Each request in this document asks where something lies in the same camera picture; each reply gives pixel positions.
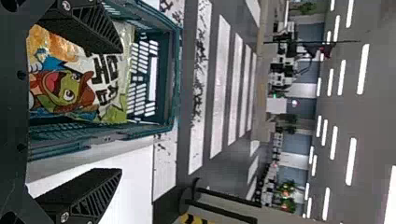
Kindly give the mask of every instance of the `white stripe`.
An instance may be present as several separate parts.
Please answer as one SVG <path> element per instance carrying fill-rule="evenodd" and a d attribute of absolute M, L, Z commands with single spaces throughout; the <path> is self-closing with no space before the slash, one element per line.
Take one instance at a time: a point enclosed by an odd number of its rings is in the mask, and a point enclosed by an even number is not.
<path fill-rule="evenodd" d="M 252 118 L 253 118 L 253 104 L 254 104 L 254 93 L 255 93 L 255 80 L 256 80 L 256 61 L 257 55 L 253 53 L 251 60 L 251 75 L 250 75 L 250 94 L 248 100 L 248 112 L 247 112 L 247 130 L 251 130 Z"/>
<path fill-rule="evenodd" d="M 251 48 L 246 45 L 245 48 L 245 70 L 244 86 L 242 91 L 241 122 L 239 126 L 239 137 L 242 137 L 247 130 L 247 110 L 248 110 L 248 81 L 250 76 L 250 57 Z"/>
<path fill-rule="evenodd" d="M 212 143 L 210 158 L 218 155 L 222 150 L 225 95 L 227 87 L 228 53 L 230 48 L 230 24 L 219 16 L 219 35 L 216 59 L 215 102 L 213 108 Z"/>
<path fill-rule="evenodd" d="M 203 88 L 201 90 L 194 89 L 194 95 L 201 94 L 201 105 L 199 109 L 201 110 L 201 115 L 194 118 L 192 121 L 192 128 L 190 133 L 190 160 L 189 160 L 189 175 L 195 172 L 202 166 L 203 156 L 204 156 L 204 131 L 205 131 L 205 112 L 206 112 L 206 90 L 207 90 L 207 78 L 208 78 L 208 66 L 209 66 L 209 50 L 210 50 L 210 24 L 212 15 L 212 4 L 209 0 L 199 0 L 198 2 L 198 23 L 197 30 L 203 31 L 202 33 L 197 32 L 196 38 L 202 41 L 204 52 L 203 55 L 205 59 L 198 61 L 200 68 L 194 70 L 194 82 L 199 81 Z"/>
<path fill-rule="evenodd" d="M 251 15 L 253 16 L 254 21 L 256 22 L 256 25 L 260 26 L 261 7 L 259 5 L 259 1 L 246 0 L 246 3 Z"/>
<path fill-rule="evenodd" d="M 235 52 L 233 54 L 233 88 L 231 92 L 230 126 L 228 131 L 228 145 L 232 144 L 236 138 L 236 123 L 239 102 L 239 83 L 241 81 L 241 63 L 243 42 L 239 34 L 235 34 Z"/>

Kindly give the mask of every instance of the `gray floor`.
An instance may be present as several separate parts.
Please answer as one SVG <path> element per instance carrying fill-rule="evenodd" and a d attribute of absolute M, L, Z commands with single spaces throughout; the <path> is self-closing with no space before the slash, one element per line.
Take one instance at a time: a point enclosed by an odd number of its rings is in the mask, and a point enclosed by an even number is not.
<path fill-rule="evenodd" d="M 339 40 L 361 43 L 338 45 L 333 58 L 321 68 L 322 94 L 317 113 L 329 120 L 327 144 L 313 140 L 318 154 L 316 177 L 310 178 L 313 197 L 312 218 L 321 220 L 323 195 L 332 190 L 329 223 L 382 224 L 384 222 L 391 166 L 396 164 L 394 149 L 394 104 L 396 89 L 396 4 L 394 1 L 355 1 L 352 25 L 346 29 L 347 2 L 336 1 L 327 15 L 326 31 L 333 30 L 341 15 Z M 363 95 L 357 95 L 361 47 L 369 43 L 370 56 Z M 346 60 L 344 94 L 337 96 L 339 67 Z M 334 68 L 332 97 L 325 95 L 330 68 Z M 329 160 L 332 126 L 337 125 L 335 160 Z M 352 186 L 345 183 L 350 137 L 358 139 Z"/>
<path fill-rule="evenodd" d="M 202 177 L 210 184 L 210 188 L 240 197 L 245 197 L 248 193 L 247 184 L 248 168 L 256 156 L 259 155 L 259 150 L 256 154 L 250 157 L 250 132 L 239 138 L 233 144 L 227 147 L 228 129 L 229 129 L 229 114 L 232 90 L 233 77 L 233 44 L 234 35 L 238 33 L 244 44 L 248 44 L 251 49 L 255 49 L 257 44 L 258 27 L 248 10 L 245 0 L 228 1 L 228 0 L 211 0 L 212 21 L 211 21 L 211 35 L 210 35 L 210 50 L 209 50 L 209 65 L 208 65 L 208 81 L 207 81 L 207 97 L 206 97 L 206 112 L 205 112 L 205 136 L 204 136 L 204 151 L 203 151 L 203 166 L 189 175 L 189 149 L 190 144 L 194 144 L 191 140 L 191 111 L 193 111 L 193 74 L 195 68 L 195 37 L 198 1 L 186 1 L 185 16 L 184 17 L 184 31 L 183 31 L 183 55 L 182 55 L 182 80 L 180 92 L 180 115 L 179 128 L 177 134 L 177 186 L 161 198 L 154 202 L 153 223 L 172 223 L 178 217 L 178 197 L 180 192 L 189 186 L 195 177 Z M 224 64 L 224 68 L 228 68 L 227 73 L 227 87 L 225 96 L 225 113 L 223 127 L 223 148 L 219 155 L 210 160 L 210 145 L 212 137 L 214 136 L 212 123 L 214 121 L 214 90 L 216 78 L 216 59 L 218 49 L 218 31 L 219 31 L 219 15 L 221 15 L 231 26 L 229 61 Z M 238 102 L 238 118 L 241 117 L 242 101 Z"/>

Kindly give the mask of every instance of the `wall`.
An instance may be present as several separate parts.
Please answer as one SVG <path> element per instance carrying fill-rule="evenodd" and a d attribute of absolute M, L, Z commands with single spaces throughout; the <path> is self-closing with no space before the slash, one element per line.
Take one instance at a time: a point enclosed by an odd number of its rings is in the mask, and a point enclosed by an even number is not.
<path fill-rule="evenodd" d="M 284 134 L 283 151 L 309 155 L 312 136 L 303 134 Z"/>
<path fill-rule="evenodd" d="M 296 100 L 299 102 L 298 106 L 293 107 L 288 104 L 286 111 L 288 114 L 295 114 L 299 119 L 315 119 L 315 112 L 317 107 L 316 99 L 305 99 L 305 98 L 295 98 L 289 97 L 289 100 Z"/>
<path fill-rule="evenodd" d="M 298 62 L 298 70 L 301 71 L 309 66 L 309 62 Z M 298 77 L 294 83 L 318 83 L 320 73 L 320 62 L 312 62 L 309 71 Z"/>

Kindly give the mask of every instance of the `floor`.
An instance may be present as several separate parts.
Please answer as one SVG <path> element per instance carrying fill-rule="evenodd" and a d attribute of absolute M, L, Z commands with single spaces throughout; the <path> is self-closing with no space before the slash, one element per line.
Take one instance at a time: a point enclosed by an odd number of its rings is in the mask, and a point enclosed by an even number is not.
<path fill-rule="evenodd" d="M 322 88 L 317 115 L 329 121 L 327 141 L 315 138 L 318 169 L 310 178 L 313 198 L 312 218 L 322 218 L 325 188 L 331 189 L 329 223 L 384 223 L 390 170 L 396 164 L 394 116 L 396 82 L 396 5 L 394 1 L 355 1 L 352 23 L 346 28 L 348 1 L 335 1 L 326 18 L 326 31 L 333 31 L 336 15 L 341 16 L 339 40 L 360 40 L 339 44 L 331 60 L 321 68 Z M 361 51 L 370 44 L 369 60 L 362 95 L 357 94 Z M 337 95 L 340 64 L 346 60 L 342 95 Z M 329 71 L 334 69 L 332 96 L 327 96 Z M 332 127 L 338 127 L 335 159 L 329 159 Z M 357 139 L 356 160 L 351 186 L 346 185 L 350 138 Z"/>
<path fill-rule="evenodd" d="M 183 97 L 174 142 L 177 186 L 154 202 L 153 223 L 172 223 L 178 217 L 179 193 L 198 176 L 211 189 L 244 198 L 248 193 L 248 169 L 260 151 L 250 156 L 258 26 L 247 2 L 251 1 L 201 0 L 184 5 L 189 17 L 182 21 Z M 170 11 L 171 18 L 178 14 Z"/>

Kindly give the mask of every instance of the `teal plastic basket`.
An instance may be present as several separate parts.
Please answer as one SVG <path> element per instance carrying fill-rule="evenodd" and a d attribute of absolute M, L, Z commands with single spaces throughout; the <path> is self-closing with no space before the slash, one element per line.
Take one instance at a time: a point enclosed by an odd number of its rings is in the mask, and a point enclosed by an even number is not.
<path fill-rule="evenodd" d="M 104 0 L 102 4 L 113 20 L 129 22 L 136 28 L 132 49 L 134 68 L 129 74 L 132 78 L 127 100 L 128 119 L 134 122 L 110 125 L 54 118 L 31 123 L 29 161 L 86 150 L 92 144 L 129 141 L 173 129 L 179 103 L 181 29 L 140 0 Z M 152 63 L 157 64 L 157 69 L 150 69 Z"/>

